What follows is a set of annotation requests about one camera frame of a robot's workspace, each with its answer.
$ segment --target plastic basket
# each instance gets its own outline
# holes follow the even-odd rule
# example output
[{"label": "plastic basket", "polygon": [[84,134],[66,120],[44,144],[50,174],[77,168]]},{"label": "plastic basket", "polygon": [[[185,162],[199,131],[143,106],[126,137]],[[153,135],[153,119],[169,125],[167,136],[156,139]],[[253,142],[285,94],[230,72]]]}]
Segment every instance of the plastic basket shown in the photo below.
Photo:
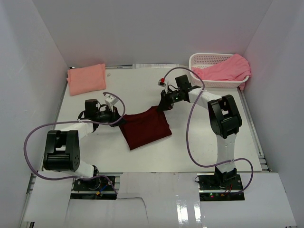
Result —
[{"label": "plastic basket", "polygon": [[[193,54],[189,59],[189,69],[192,67],[196,68],[207,68],[214,64],[225,61],[233,55],[229,54],[216,54],[216,53],[196,53]],[[191,74],[191,79],[193,84],[196,86],[203,86],[200,80]],[[203,80],[206,87],[215,87],[215,88],[237,88],[241,83],[246,82],[249,76],[247,76],[243,81],[211,81],[211,80]]]}]

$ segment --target maroon cloth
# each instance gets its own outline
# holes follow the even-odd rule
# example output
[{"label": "maroon cloth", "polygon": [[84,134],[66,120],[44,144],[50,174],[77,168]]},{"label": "maroon cloth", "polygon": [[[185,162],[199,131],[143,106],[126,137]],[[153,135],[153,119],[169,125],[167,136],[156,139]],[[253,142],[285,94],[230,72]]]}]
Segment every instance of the maroon cloth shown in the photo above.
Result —
[{"label": "maroon cloth", "polygon": [[165,114],[156,109],[153,106],[144,113],[123,116],[127,123],[119,127],[130,150],[172,135]]}]

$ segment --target salmon folded cloth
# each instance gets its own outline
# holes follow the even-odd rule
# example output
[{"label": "salmon folded cloth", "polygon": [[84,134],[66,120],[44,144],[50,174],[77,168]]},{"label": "salmon folded cloth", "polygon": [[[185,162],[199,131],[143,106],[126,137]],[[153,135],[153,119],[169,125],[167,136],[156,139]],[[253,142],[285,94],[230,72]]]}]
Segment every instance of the salmon folded cloth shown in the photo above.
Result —
[{"label": "salmon folded cloth", "polygon": [[[209,66],[204,69],[192,67],[192,70],[203,80],[211,81],[243,81],[247,76],[251,76],[251,68],[248,61],[234,54],[229,59]],[[239,88],[244,90],[245,82]]]},{"label": "salmon folded cloth", "polygon": [[130,150],[172,135],[165,114],[156,109],[153,106],[146,112],[123,116],[127,123],[119,127]]},{"label": "salmon folded cloth", "polygon": [[70,69],[67,76],[71,96],[106,88],[105,64]]}]

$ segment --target white wall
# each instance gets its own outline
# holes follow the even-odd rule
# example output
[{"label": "white wall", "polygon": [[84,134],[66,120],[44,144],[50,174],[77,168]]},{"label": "white wall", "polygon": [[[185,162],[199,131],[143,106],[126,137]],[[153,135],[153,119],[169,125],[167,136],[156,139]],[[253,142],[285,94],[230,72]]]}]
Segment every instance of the white wall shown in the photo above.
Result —
[{"label": "white wall", "polygon": [[[30,178],[23,141],[55,120],[67,66],[31,0],[0,1],[0,31],[0,227],[16,228]],[[37,168],[46,131],[28,147]]]},{"label": "white wall", "polygon": [[304,3],[272,2],[245,51],[245,95],[266,160],[278,171],[298,227],[304,227]]},{"label": "white wall", "polygon": [[68,66],[243,54],[272,0],[33,0]]}]

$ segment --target pink cloth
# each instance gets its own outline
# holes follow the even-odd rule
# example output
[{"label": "pink cloth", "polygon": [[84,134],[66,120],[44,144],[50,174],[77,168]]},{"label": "pink cloth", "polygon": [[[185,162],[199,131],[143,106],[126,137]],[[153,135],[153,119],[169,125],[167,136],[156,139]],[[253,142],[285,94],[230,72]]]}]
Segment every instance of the pink cloth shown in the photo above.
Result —
[{"label": "pink cloth", "polygon": [[67,76],[71,96],[103,90],[106,87],[105,64],[70,69]]},{"label": "pink cloth", "polygon": [[[243,81],[246,76],[251,76],[248,61],[239,54],[205,69],[192,67],[192,70],[201,79],[213,81]],[[244,87],[245,82],[239,86],[240,90],[244,90]]]}]

